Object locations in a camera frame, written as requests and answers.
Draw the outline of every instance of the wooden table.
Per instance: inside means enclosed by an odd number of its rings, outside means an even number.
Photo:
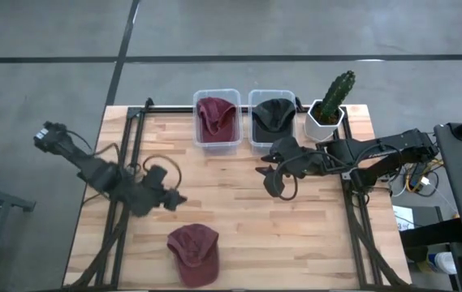
[[[98,148],[120,144],[126,112],[126,106],[106,108]],[[366,105],[349,105],[348,115],[354,138],[374,137]],[[202,289],[358,288],[339,176],[300,180],[299,195],[293,201],[271,198],[263,187],[263,177],[254,170],[267,164],[252,155],[246,117],[244,140],[236,155],[205,157],[192,142],[192,114],[146,116],[140,160],[160,153],[177,161],[183,172],[179,190],[188,202],[175,213],[157,208],[147,217],[130,219],[120,289],[183,289],[166,237],[191,223],[205,224],[220,233],[220,274],[215,283]],[[298,141],[312,147],[304,136],[304,115],[298,114],[297,121]],[[128,159],[132,145],[130,140]],[[112,152],[103,157],[116,160]],[[178,179],[175,169],[161,159],[152,162],[169,170],[165,182],[173,186]],[[285,183],[289,194],[293,182],[287,179]],[[95,194],[88,188],[85,198]],[[410,282],[390,197],[384,191],[370,196],[376,246],[399,276]],[[99,251],[108,204],[99,196],[82,208],[64,284],[76,280]],[[363,258],[371,279],[365,251]],[[106,271],[109,282],[109,265]]]

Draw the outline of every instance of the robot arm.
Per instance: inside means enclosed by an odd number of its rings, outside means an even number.
[[[294,137],[287,137],[274,142],[270,154],[261,158],[278,164],[278,168],[258,167],[256,171],[265,175],[263,185],[273,197],[281,197],[283,175],[297,179],[306,175],[347,173],[353,189],[365,191],[383,175],[397,174],[402,165],[428,162],[437,154],[438,148],[429,136],[417,129],[368,141],[332,140],[316,144],[315,150],[300,147]],[[369,168],[357,168],[361,161],[375,157],[384,158]]]
[[[132,213],[145,216],[153,207],[163,204],[164,208],[175,211],[176,206],[187,199],[176,189],[165,189],[162,180],[167,171],[152,165],[140,182],[126,171],[120,163],[104,161],[77,148],[63,124],[46,122],[44,128],[34,136],[34,144],[43,152],[50,152],[67,159],[80,172],[79,178],[96,191],[107,193],[110,200],[128,204]]]

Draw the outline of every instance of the black cap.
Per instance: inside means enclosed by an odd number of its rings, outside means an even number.
[[[288,99],[263,101],[253,109],[253,141],[273,143],[292,135],[292,120],[295,115],[296,107]]]

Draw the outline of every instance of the gray floor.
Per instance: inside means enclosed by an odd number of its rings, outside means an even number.
[[[115,56],[130,0],[0,1],[0,57]],[[128,55],[462,54],[462,0],[142,0]],[[116,105],[187,105],[202,88],[285,88],[322,97],[351,69],[348,103],[368,104],[377,135],[462,121],[462,61],[127,64]],[[0,290],[56,288],[84,184],[62,158],[33,147],[46,121],[95,143],[113,64],[0,64],[0,189],[36,200],[15,211],[0,246]],[[452,202],[447,178],[439,190]],[[402,205],[448,204],[404,194]],[[420,286],[438,286],[413,274]]]

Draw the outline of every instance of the potted cactus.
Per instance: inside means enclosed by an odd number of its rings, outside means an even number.
[[[343,73],[332,82],[323,100],[313,101],[304,120],[304,133],[307,137],[320,142],[334,134],[344,117],[340,105],[352,90],[354,83],[355,73]]]

